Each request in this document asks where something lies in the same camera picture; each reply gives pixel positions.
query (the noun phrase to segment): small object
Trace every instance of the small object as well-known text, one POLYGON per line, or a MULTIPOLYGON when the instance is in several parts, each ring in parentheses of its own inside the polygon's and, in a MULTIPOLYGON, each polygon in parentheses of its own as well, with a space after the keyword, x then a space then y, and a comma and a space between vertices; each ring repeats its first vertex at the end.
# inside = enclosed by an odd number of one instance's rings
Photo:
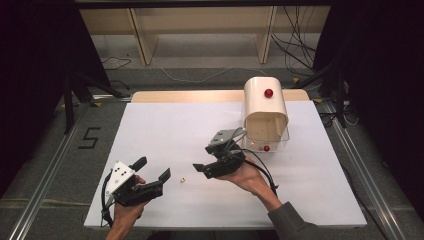
POLYGON ((265 90, 265 93, 264 93, 265 97, 267 97, 267 98, 271 98, 273 94, 274 94, 274 92, 270 88, 265 90))

